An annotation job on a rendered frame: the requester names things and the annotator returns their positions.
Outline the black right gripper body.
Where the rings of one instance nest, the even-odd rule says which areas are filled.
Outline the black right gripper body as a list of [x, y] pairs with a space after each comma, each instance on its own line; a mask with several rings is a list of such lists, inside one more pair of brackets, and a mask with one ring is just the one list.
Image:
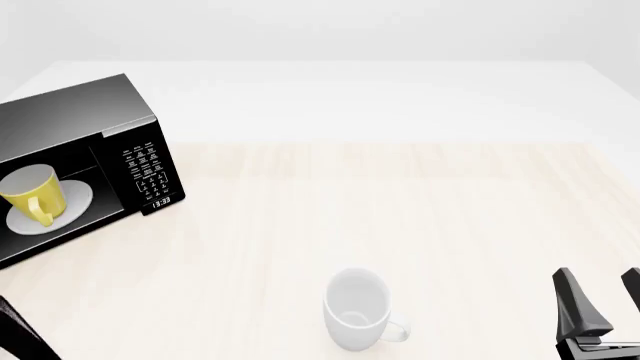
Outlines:
[[640, 360], [640, 342], [603, 342], [599, 337], [558, 338], [561, 360]]

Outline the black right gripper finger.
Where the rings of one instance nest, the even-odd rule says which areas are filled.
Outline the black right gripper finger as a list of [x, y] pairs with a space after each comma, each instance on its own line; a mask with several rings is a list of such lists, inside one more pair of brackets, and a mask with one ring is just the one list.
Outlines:
[[636, 308], [640, 312], [640, 268], [629, 269], [621, 275], [621, 280]]
[[613, 325], [590, 302], [573, 273], [566, 267], [553, 275], [557, 303], [556, 341], [574, 339], [579, 344], [600, 344]]

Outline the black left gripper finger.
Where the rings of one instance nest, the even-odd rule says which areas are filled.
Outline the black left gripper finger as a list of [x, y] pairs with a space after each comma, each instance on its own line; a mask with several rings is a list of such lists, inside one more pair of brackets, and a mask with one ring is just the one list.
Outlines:
[[0, 296], [0, 347], [19, 360], [61, 360], [3, 296]]

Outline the white round microwave plate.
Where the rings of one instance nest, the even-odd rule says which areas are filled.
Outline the white round microwave plate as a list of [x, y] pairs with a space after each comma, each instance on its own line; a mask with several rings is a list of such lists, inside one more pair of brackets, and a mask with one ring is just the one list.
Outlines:
[[60, 182], [60, 186], [67, 206], [61, 215], [53, 219], [51, 226], [44, 227], [38, 221], [26, 217], [13, 206], [6, 216], [9, 230], [23, 236], [36, 236], [59, 230], [77, 220], [89, 208], [93, 199], [93, 191], [87, 183], [79, 180], [63, 180]]

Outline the yellow and white mug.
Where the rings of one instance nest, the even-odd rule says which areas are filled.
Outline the yellow and white mug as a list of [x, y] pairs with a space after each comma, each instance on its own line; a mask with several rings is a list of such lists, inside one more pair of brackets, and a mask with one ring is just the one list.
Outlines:
[[27, 218], [50, 227], [66, 209], [66, 200], [53, 167], [33, 164], [0, 180], [0, 197]]

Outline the black microwave oven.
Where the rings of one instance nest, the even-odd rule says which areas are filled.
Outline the black microwave oven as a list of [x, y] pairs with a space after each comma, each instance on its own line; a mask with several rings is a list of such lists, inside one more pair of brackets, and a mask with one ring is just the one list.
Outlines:
[[0, 269], [185, 197], [157, 117], [123, 74], [0, 104], [0, 180], [33, 164], [53, 167], [59, 183], [87, 183], [93, 199], [71, 224], [23, 236], [0, 197]]

